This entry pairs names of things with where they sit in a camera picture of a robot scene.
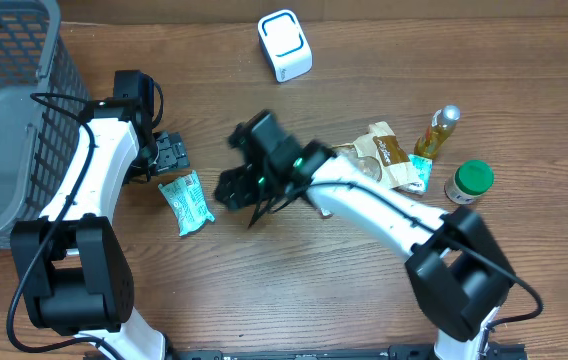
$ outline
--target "wood grain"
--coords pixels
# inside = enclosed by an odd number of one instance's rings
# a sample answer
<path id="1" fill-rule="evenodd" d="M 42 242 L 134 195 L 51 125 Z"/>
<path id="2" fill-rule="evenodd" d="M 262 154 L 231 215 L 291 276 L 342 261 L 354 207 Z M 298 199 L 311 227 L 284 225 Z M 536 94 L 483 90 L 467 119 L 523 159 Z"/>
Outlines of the wood grain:
<path id="1" fill-rule="evenodd" d="M 301 21 L 568 16 L 566 0 L 59 0 L 65 21 L 194 24 L 257 21 L 291 9 Z"/>
<path id="2" fill-rule="evenodd" d="M 531 359 L 568 358 L 568 18 L 324 22 L 305 31 L 313 69 L 277 85 L 250 24 L 63 27 L 94 97 L 111 94 L 118 69 L 140 68 L 161 83 L 161 128 L 181 132 L 217 217 L 180 238 L 157 190 L 176 174 L 124 187 L 114 227 L 147 321 L 180 349 L 433 341 L 402 264 L 376 241 L 302 203 L 247 230 L 251 210 L 228 213 L 210 195 L 219 173 L 240 164 L 226 137 L 263 108 L 303 143 L 352 141 L 384 120 L 410 150 L 431 114 L 455 103 L 463 118 L 423 201 L 454 209 L 442 192 L 446 178 L 468 159 L 491 164 L 497 180 L 477 209 L 547 305 L 541 318 L 500 328 L 493 339 L 526 344 Z M 10 252 L 0 251 L 0 358 L 38 358 L 6 340 L 15 285 Z M 514 289 L 503 315 L 532 306 Z M 33 329 L 23 307 L 17 326 L 30 344 L 57 339 Z M 39 358 L 77 359 L 87 350 Z"/>

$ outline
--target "robotic arm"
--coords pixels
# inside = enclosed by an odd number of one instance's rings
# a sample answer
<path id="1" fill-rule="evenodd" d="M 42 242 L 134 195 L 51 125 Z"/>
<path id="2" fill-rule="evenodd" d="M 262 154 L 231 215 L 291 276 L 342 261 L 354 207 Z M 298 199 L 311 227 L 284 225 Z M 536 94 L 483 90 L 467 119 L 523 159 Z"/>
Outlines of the robotic arm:
<path id="1" fill-rule="evenodd" d="M 136 86 L 146 91 L 86 105 L 80 121 L 90 133 L 80 130 L 77 152 L 57 195 L 40 219 L 19 222 L 11 233 L 15 265 L 25 284 L 26 308 L 36 327 L 86 340 L 110 359 L 206 360 L 205 352 L 193 356 L 174 352 L 166 336 L 152 329 L 135 310 L 133 277 L 111 226 L 122 183 L 135 175 L 148 179 L 188 164 L 179 135 L 151 134 L 149 86 L 139 80 L 139 74 L 128 75 L 132 77 L 125 83 L 133 85 L 125 87 L 129 89 L 126 95 L 135 93 Z M 238 125 L 229 142 L 242 150 L 245 164 L 220 175 L 215 191 L 218 201 L 231 210 L 255 204 L 254 222 L 277 200 L 302 197 L 314 207 L 350 220 L 405 261 L 420 308 L 440 329 L 428 359 L 485 358 L 487 329 L 513 282 L 466 253 L 450 267 L 441 259 L 449 249 L 470 249 L 514 274 L 476 213 L 461 207 L 447 214 L 384 189 L 326 146 L 311 142 L 302 148 L 268 111 Z M 74 202 L 62 213 L 91 147 L 90 166 L 80 179 Z M 164 159 L 173 162 L 160 163 Z M 268 202 L 260 210 L 264 200 Z M 60 216 L 61 225 L 44 246 Z M 45 250 L 36 256 L 42 246 Z M 79 254 L 82 267 L 56 269 L 53 261 L 70 254 Z M 24 281 L 29 267 L 30 281 Z M 16 344 L 14 338 L 11 341 L 23 351 L 47 351 Z M 210 358 L 219 360 L 219 355 L 216 352 Z"/>

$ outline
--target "small white container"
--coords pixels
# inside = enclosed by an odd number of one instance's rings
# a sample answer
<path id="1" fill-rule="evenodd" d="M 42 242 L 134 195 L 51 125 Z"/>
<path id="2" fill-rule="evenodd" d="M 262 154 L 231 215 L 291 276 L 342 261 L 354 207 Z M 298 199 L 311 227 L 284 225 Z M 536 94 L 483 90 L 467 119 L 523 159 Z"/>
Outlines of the small white container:
<path id="1" fill-rule="evenodd" d="M 313 66 L 313 55 L 297 16 L 280 10 L 257 24 L 260 46 L 278 82 L 300 76 Z"/>
<path id="2" fill-rule="evenodd" d="M 456 204 L 472 204 L 493 186 L 494 181 L 493 169 L 487 163 L 470 160 L 446 181 L 444 192 Z"/>

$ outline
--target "green cap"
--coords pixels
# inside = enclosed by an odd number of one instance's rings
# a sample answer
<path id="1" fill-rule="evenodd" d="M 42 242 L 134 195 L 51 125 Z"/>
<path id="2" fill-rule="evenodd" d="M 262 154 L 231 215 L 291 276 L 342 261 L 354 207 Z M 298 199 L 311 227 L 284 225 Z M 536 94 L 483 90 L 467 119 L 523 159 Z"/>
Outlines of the green cap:
<path id="1" fill-rule="evenodd" d="M 460 190 L 473 196 L 482 195 L 493 186 L 495 175 L 487 163 L 470 160 L 455 172 L 455 184 Z"/>

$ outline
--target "plastic bin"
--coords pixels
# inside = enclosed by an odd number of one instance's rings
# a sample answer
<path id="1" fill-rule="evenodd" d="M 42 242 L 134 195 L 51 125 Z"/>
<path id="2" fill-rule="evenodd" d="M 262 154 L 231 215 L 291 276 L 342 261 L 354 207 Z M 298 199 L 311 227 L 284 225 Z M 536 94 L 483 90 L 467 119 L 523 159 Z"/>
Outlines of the plastic bin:
<path id="1" fill-rule="evenodd" d="M 30 220 L 55 194 L 73 157 L 78 124 L 32 101 L 32 92 L 88 99 L 59 37 L 52 0 L 0 0 L 0 248 L 17 220 Z M 78 113 L 81 104 L 52 99 Z"/>

